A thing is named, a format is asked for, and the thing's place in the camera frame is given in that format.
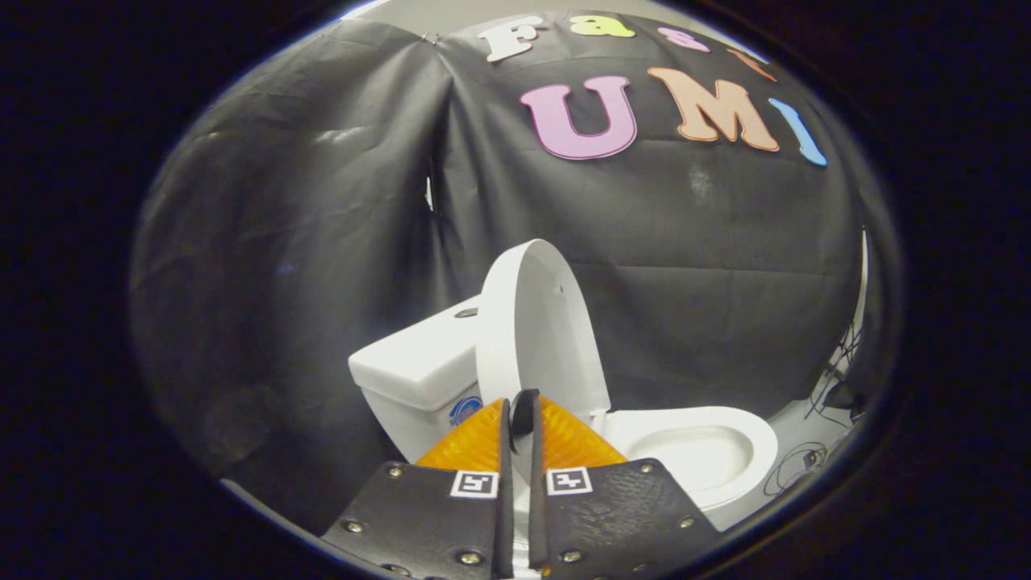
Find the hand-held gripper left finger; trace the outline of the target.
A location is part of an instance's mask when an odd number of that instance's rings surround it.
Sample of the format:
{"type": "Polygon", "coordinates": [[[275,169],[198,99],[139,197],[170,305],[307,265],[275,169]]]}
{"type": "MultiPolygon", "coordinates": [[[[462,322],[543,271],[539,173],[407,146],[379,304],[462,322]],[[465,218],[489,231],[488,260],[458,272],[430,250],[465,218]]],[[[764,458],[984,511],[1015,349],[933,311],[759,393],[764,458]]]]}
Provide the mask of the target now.
{"type": "Polygon", "coordinates": [[[385,462],[321,539],[406,579],[510,578],[509,410],[497,399],[420,460],[385,462]]]}

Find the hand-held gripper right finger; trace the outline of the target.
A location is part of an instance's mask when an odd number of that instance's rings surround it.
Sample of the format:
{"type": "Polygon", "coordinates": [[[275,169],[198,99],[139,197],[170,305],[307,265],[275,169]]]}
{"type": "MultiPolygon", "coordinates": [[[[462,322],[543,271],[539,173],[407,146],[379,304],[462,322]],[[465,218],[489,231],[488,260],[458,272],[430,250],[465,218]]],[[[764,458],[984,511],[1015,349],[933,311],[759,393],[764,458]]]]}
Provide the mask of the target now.
{"type": "Polygon", "coordinates": [[[699,570],[722,535],[670,470],[614,450],[528,393],[528,558],[545,579],[664,579],[699,570]]]}

